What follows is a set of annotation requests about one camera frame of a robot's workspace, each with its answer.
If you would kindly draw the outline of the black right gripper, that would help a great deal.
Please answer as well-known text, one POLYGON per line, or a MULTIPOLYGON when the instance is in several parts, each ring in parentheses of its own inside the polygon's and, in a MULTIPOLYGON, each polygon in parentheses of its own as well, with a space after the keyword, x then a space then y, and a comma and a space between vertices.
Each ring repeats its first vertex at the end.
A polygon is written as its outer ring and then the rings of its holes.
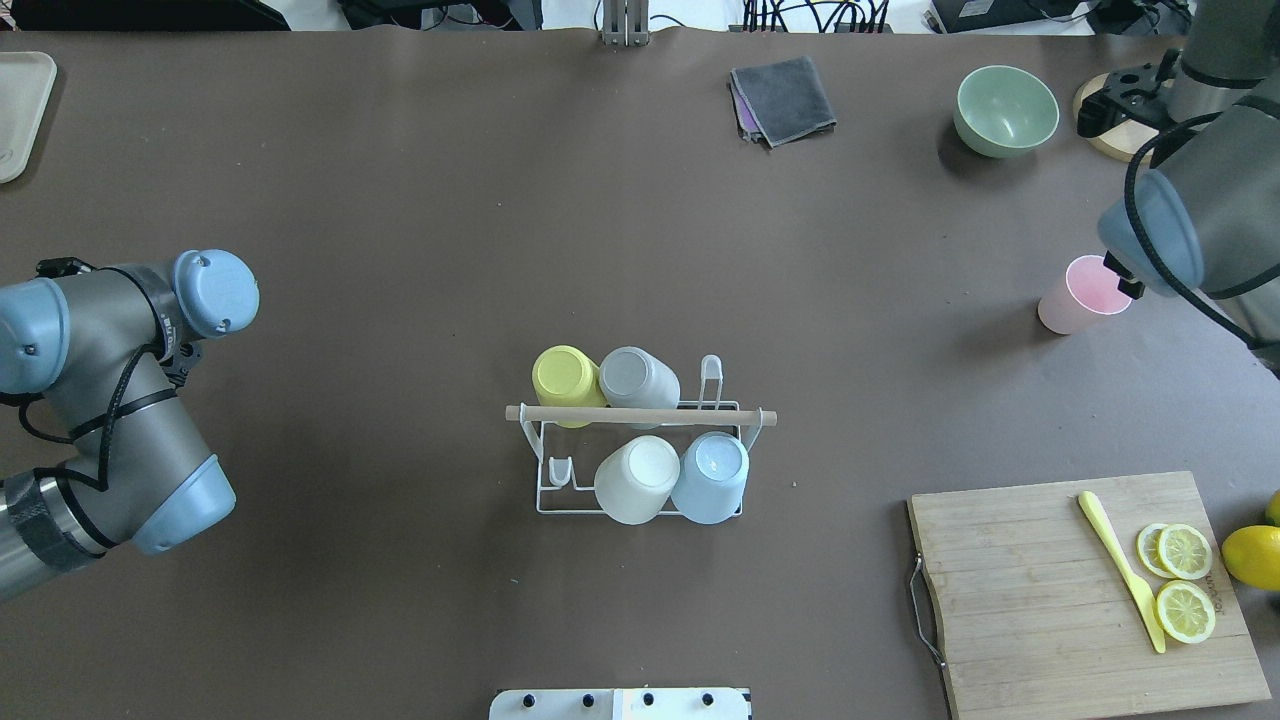
POLYGON ((1176 122, 1169 110, 1170 82, 1181 53, 1167 50, 1160 63, 1123 68, 1097 76, 1076 92, 1076 135, 1096 138, 1134 120, 1156 131, 1166 131, 1176 122))

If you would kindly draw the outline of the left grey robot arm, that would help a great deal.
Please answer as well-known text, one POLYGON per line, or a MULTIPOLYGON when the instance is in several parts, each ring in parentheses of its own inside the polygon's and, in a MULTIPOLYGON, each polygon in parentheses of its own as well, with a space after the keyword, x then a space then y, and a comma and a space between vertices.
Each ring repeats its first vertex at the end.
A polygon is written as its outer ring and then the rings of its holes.
POLYGON ((1 293, 3 402, 35 434, 45 401, 73 448, 3 482, 3 598, 87 568, 119 544, 165 552, 227 518, 236 492, 178 391, 200 343, 260 306, 248 265, 220 249, 152 264, 51 258, 1 293))

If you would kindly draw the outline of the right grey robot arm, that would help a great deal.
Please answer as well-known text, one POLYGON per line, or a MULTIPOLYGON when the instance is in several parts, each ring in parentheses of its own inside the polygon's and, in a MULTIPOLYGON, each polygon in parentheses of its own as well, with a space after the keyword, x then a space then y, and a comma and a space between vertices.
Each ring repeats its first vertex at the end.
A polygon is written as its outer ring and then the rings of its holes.
POLYGON ((1153 129, 1098 223, 1117 291, 1184 299, 1279 368, 1279 77, 1275 1, 1201 1, 1185 47, 1115 70, 1082 100, 1079 136, 1153 129))

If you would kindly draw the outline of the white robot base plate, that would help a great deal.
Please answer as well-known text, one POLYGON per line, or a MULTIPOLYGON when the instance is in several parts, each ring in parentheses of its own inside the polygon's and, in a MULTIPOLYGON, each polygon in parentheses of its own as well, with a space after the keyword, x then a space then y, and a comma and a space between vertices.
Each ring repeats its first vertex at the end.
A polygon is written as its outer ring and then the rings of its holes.
POLYGON ((722 687, 508 689, 489 719, 753 719, 750 691, 722 687))

